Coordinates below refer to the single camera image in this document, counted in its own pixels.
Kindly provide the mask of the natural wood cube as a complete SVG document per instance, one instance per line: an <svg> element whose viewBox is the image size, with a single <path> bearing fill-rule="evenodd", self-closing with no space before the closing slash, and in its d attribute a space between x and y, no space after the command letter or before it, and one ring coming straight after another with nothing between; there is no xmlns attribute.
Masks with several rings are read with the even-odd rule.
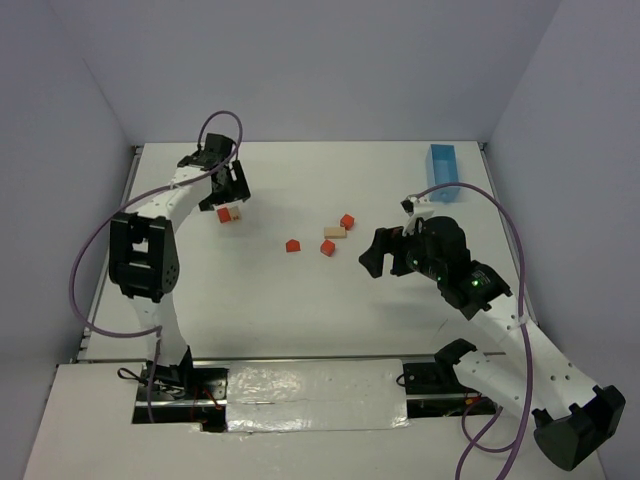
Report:
<svg viewBox="0 0 640 480"><path fill-rule="evenodd" d="M242 219L241 211L237 206L231 207L229 209L229 213L232 221L239 221Z"/></svg>

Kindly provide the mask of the red cube block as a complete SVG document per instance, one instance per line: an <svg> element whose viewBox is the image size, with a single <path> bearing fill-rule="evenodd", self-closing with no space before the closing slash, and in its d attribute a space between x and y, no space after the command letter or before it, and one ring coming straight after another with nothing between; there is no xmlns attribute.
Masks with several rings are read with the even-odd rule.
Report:
<svg viewBox="0 0 640 480"><path fill-rule="evenodd" d="M220 223L224 224L230 222L232 220L231 213L228 208L221 207L216 210L218 220Z"/></svg>
<svg viewBox="0 0 640 480"><path fill-rule="evenodd" d="M354 227L355 218L349 214L344 214L340 219L340 226L349 231Z"/></svg>
<svg viewBox="0 0 640 480"><path fill-rule="evenodd" d="M327 257L331 257L335 253L335 250L336 245L330 239L325 239L320 246L320 252Z"/></svg>

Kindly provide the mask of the blue plastic box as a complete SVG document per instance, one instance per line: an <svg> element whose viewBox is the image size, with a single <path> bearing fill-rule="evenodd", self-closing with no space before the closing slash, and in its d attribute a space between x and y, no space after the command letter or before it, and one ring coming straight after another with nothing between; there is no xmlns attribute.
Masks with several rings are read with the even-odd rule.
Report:
<svg viewBox="0 0 640 480"><path fill-rule="evenodd" d="M431 144L426 155L428 187L458 183L459 175L455 148L450 144ZM431 202L452 203L459 193L457 186L435 190L428 194Z"/></svg>

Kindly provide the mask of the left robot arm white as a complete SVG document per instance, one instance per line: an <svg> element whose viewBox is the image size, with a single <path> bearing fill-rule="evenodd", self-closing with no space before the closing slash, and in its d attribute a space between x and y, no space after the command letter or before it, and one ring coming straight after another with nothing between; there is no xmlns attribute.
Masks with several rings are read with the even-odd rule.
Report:
<svg viewBox="0 0 640 480"><path fill-rule="evenodd" d="M175 233L198 208L215 210L251 196L231 138L209 133L177 164L169 188L109 224L112 283L127 297L148 339L149 376L187 389L195 383L190 347L181 334L172 292L180 274Z"/></svg>

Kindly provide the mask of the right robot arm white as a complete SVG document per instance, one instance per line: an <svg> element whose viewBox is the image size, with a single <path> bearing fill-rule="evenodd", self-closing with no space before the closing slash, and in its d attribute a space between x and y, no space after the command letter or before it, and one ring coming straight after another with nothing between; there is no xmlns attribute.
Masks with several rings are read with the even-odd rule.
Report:
<svg viewBox="0 0 640 480"><path fill-rule="evenodd" d="M464 339L435 355L446 379L525 415L536 445L556 467L574 470L613 436L626 404L622 393L582 373L528 315L518 313L509 285L472 259L455 220L418 216L404 227L378 228L359 262L378 278L386 255L393 259L393 275L419 273L433 280L444 300L520 369L519 375L505 370Z"/></svg>

